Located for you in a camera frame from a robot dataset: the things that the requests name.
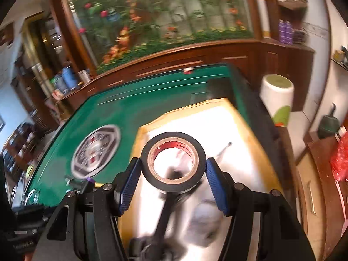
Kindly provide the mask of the yellow cardboard tray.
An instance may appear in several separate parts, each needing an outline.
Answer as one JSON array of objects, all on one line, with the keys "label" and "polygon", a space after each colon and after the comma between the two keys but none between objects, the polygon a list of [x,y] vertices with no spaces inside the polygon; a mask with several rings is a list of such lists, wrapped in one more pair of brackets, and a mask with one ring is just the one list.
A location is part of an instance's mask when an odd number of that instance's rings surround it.
[{"label": "yellow cardboard tray", "polygon": [[138,259],[155,232],[166,195],[177,195],[161,245],[170,260],[217,260],[230,218],[218,209],[206,178],[212,157],[222,171],[253,191],[281,189],[275,169],[253,131],[225,98],[206,100],[141,125],[131,155],[140,177],[119,229],[126,252]]}]

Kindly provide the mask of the dark green jug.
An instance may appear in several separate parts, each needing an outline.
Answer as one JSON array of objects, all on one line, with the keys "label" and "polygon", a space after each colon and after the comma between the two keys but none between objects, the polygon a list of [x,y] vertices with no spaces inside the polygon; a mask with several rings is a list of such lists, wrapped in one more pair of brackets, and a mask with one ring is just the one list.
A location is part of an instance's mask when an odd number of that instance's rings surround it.
[{"label": "dark green jug", "polygon": [[319,139],[325,139],[333,136],[340,128],[338,118],[334,116],[336,110],[335,103],[332,103],[332,108],[329,114],[322,116],[320,124],[318,126],[317,135]]}]

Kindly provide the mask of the blue thermos jug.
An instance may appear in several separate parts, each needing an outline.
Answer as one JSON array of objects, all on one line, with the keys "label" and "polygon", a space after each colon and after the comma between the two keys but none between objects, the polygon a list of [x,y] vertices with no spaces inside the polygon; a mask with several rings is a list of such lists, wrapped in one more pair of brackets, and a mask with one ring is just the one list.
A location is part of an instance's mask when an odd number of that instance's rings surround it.
[{"label": "blue thermos jug", "polygon": [[74,90],[78,86],[77,78],[75,77],[73,70],[70,66],[62,68],[62,78],[69,90]]}]

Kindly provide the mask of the white green paper roll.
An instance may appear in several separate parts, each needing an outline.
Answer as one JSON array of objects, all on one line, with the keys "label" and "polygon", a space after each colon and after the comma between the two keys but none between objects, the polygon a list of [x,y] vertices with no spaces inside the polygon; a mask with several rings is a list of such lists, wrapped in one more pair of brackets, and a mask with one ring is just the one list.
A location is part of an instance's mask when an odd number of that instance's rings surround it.
[{"label": "white green paper roll", "polygon": [[294,85],[286,77],[278,74],[263,76],[259,96],[274,124],[286,127],[293,106]]}]

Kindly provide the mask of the round mahjong table control panel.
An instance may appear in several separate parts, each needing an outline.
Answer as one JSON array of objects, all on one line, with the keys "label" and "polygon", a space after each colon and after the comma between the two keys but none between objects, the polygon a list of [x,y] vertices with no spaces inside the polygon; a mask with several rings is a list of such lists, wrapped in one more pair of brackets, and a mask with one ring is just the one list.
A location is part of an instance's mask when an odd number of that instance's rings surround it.
[{"label": "round mahjong table control panel", "polygon": [[83,180],[101,172],[116,154],[121,138],[119,127],[113,124],[101,126],[88,134],[73,154],[73,177]]}]

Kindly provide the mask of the red plastic bag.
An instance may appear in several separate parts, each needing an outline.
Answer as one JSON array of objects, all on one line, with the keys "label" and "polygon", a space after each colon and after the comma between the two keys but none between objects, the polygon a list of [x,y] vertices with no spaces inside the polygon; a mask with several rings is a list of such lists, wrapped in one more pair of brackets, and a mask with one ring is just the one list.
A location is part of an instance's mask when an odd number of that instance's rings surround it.
[{"label": "red plastic bag", "polygon": [[347,137],[342,137],[330,159],[333,177],[337,181],[347,179]]}]

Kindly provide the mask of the flower mural glass panel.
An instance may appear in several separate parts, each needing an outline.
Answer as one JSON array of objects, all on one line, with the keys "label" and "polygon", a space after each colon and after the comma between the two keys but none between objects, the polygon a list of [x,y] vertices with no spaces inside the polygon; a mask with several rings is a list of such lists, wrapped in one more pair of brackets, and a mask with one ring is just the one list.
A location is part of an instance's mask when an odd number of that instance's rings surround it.
[{"label": "flower mural glass panel", "polygon": [[96,71],[184,45],[251,38],[246,0],[67,0]]}]

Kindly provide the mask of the black electrical tape roll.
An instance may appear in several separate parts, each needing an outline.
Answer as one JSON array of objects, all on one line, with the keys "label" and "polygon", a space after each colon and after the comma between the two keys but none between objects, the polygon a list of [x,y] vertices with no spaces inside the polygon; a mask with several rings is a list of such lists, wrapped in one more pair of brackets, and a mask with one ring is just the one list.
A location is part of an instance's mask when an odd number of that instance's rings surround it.
[{"label": "black electrical tape roll", "polygon": [[199,184],[205,172],[204,149],[185,133],[153,137],[143,147],[140,159],[145,179],[162,193],[186,193]]}]

